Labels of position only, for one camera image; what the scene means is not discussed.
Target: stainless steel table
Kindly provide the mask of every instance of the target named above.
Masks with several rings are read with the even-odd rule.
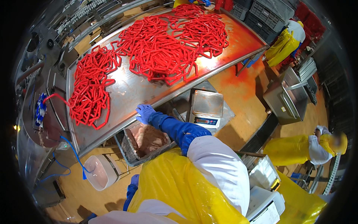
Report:
[[[170,10],[162,11],[160,14],[163,13],[173,15]],[[148,82],[145,77],[130,72],[128,69],[129,57],[122,57],[121,67],[108,75],[108,78],[113,78],[116,82],[106,88],[106,91],[109,92],[111,97],[111,114],[107,125],[99,130],[82,124],[76,126],[75,122],[68,116],[73,145],[80,157],[134,122],[137,116],[135,108],[138,104],[151,104],[153,107],[157,107],[226,68],[252,57],[269,47],[249,27],[233,17],[229,12],[221,10],[220,14],[223,17],[221,20],[226,24],[230,45],[225,48],[223,53],[218,57],[213,57],[212,59],[205,57],[198,58],[196,63],[198,65],[199,78],[192,82],[177,82],[173,86]],[[118,34],[130,25],[132,24],[102,39],[97,45],[111,48],[110,42],[119,40]],[[73,74],[76,69],[76,63],[77,62],[74,62],[67,70],[67,100],[73,92]],[[97,124],[101,124],[104,119],[105,116],[102,116],[97,120]]]

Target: blue cable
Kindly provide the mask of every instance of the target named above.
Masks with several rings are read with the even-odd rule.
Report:
[[[68,174],[52,174],[52,175],[46,177],[45,179],[40,180],[40,182],[43,182],[43,181],[45,181],[45,180],[47,180],[48,178],[53,177],[53,176],[67,176],[67,175],[70,175],[70,173],[71,173],[70,168],[68,168],[68,167],[62,165],[61,163],[59,163],[59,162],[56,160],[56,158],[55,158],[55,161],[56,161],[60,166],[62,166],[62,167],[64,167],[64,168],[66,168],[67,170],[69,170],[69,173],[68,173]]]
[[[89,171],[86,169],[86,167],[84,167],[84,166],[82,165],[82,163],[81,163],[81,161],[79,160],[79,157],[78,157],[78,155],[77,155],[77,152],[76,152],[76,150],[74,149],[74,147],[72,146],[71,142],[69,142],[69,140],[68,140],[67,138],[63,137],[63,136],[60,136],[60,138],[63,138],[63,139],[71,146],[71,148],[73,149],[74,154],[76,155],[76,158],[77,158],[79,164],[82,166],[82,169],[85,170],[85,171],[88,172],[88,173],[93,172],[93,171],[89,172]]]

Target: blue sleeve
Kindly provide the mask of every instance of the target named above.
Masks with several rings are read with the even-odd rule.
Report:
[[[179,121],[162,112],[152,113],[149,117],[149,124],[174,139],[175,143],[181,148],[183,156],[187,155],[189,145],[194,138],[211,135],[211,132],[206,128],[193,123]]]
[[[129,203],[131,202],[135,192],[138,190],[138,187],[135,185],[135,184],[130,184],[128,185],[128,188],[127,188],[127,199],[126,201],[124,202],[124,205],[123,205],[123,211],[127,211],[128,210],[128,206],[129,206]]]
[[[298,48],[291,53],[291,57],[295,58],[296,52],[300,48],[301,45],[302,45],[302,43],[300,42],[300,44],[298,45]]]

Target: digital scale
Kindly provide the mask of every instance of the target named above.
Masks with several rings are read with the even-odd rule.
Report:
[[[224,95],[195,90],[192,95],[189,122],[204,128],[218,128],[223,117]]]

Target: ground meat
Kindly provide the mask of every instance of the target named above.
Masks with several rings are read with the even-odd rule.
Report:
[[[127,133],[133,135],[133,138],[129,137],[129,139],[140,158],[162,147],[168,142],[163,132],[155,129],[151,125],[142,123],[139,125],[139,128],[133,128],[130,132],[129,129],[127,129]]]

